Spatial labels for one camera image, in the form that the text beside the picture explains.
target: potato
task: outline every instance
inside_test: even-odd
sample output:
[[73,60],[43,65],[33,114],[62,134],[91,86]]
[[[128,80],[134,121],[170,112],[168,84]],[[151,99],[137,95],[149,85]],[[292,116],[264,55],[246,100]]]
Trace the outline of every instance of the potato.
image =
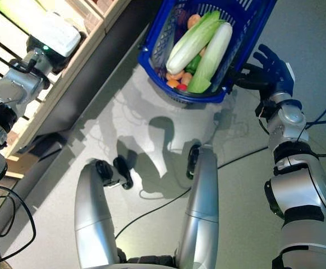
[[180,80],[183,75],[184,75],[184,70],[182,70],[180,73],[176,75],[172,75],[169,72],[167,72],[166,78],[167,80]]
[[191,73],[184,73],[183,77],[181,78],[181,83],[184,84],[184,85],[189,85],[189,82],[191,81],[192,79],[192,74]]
[[203,49],[199,52],[200,56],[204,56],[206,47],[203,47]]
[[192,28],[201,19],[199,14],[191,15],[187,21],[187,28]]

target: carrot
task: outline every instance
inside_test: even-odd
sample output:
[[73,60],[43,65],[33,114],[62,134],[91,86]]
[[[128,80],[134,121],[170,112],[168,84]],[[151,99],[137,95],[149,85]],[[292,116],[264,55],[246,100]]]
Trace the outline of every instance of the carrot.
[[179,85],[179,81],[177,80],[168,80],[167,81],[167,85],[170,87],[170,88],[176,88],[178,85]]

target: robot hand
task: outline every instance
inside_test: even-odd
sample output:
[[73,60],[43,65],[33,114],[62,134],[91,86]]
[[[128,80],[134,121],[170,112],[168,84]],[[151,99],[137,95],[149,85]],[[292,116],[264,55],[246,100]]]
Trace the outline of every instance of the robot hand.
[[273,92],[286,92],[292,96],[295,75],[289,63],[279,57],[266,45],[259,45],[259,50],[253,57],[263,67],[244,64],[247,74],[241,73],[236,77],[235,84],[244,89],[259,90],[262,100],[267,99]]

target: red vegetable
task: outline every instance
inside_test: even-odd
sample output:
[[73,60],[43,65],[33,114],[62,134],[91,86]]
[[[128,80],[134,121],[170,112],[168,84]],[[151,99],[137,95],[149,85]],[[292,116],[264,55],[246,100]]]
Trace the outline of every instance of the red vegetable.
[[178,86],[176,86],[176,88],[180,91],[186,91],[187,90],[187,86],[185,84],[179,84]]

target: wooden shelf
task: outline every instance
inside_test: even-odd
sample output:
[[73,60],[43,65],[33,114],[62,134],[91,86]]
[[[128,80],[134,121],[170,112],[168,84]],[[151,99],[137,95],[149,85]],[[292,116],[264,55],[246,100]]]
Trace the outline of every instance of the wooden shelf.
[[100,12],[99,8],[91,0],[85,0],[85,3],[82,3],[82,0],[67,0],[67,2],[76,3],[76,8],[84,7],[82,8],[82,12],[84,14],[86,14],[87,11],[94,12],[94,14],[100,17],[99,23],[83,42],[79,50],[71,59],[68,67],[62,72],[60,78],[46,95],[45,99],[42,101],[34,115],[28,122],[26,122],[25,126],[22,126],[21,130],[15,131],[17,133],[17,139],[15,139],[14,142],[4,150],[3,154],[5,157],[9,157],[17,152],[20,148],[31,142],[39,127],[42,125],[54,106],[58,103],[59,99],[66,92],[75,76],[83,68],[93,51],[97,48],[99,43],[102,42],[106,33],[111,29],[131,0],[114,0],[105,14]]

